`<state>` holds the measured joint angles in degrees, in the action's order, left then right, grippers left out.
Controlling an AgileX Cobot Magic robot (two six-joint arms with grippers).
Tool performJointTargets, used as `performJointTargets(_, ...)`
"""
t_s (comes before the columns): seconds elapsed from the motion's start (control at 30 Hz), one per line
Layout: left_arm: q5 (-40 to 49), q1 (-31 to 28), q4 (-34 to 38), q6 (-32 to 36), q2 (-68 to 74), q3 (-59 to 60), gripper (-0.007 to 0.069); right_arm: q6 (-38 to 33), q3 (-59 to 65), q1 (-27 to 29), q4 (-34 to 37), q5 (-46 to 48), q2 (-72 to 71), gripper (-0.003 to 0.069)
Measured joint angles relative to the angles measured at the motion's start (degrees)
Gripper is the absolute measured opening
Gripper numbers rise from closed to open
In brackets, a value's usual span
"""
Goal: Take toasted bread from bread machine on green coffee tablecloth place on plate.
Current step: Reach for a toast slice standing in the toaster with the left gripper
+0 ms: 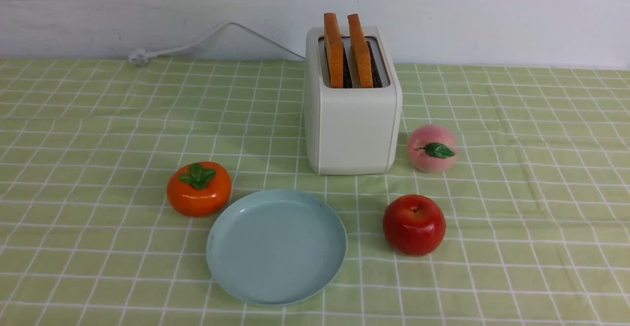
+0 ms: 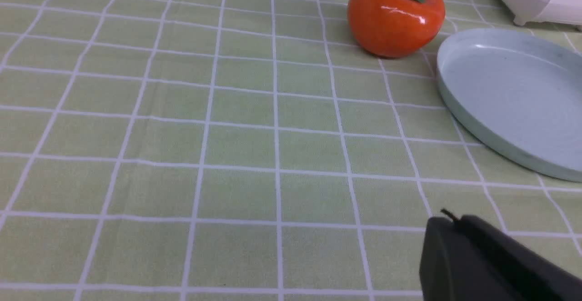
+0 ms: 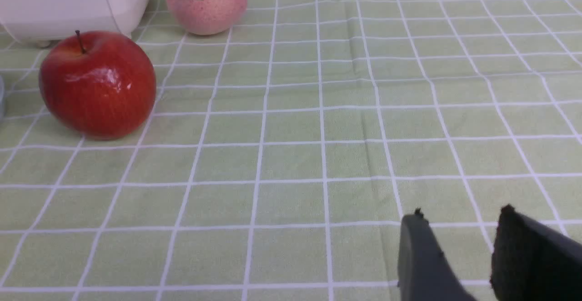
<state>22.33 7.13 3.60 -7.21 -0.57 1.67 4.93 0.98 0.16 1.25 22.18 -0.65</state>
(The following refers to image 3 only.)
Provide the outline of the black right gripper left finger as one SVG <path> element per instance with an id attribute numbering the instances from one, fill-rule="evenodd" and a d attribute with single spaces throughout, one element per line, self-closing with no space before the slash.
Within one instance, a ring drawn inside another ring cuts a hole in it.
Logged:
<path id="1" fill-rule="evenodd" d="M 441 249 L 422 210 L 401 219 L 397 261 L 402 301 L 473 301 Z"/>

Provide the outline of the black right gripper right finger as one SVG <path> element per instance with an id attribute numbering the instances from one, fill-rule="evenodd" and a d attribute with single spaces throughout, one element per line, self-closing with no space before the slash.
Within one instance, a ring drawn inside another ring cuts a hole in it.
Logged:
<path id="1" fill-rule="evenodd" d="M 497 220 L 489 282 L 499 301 L 579 301 L 582 245 L 508 204 Z"/>

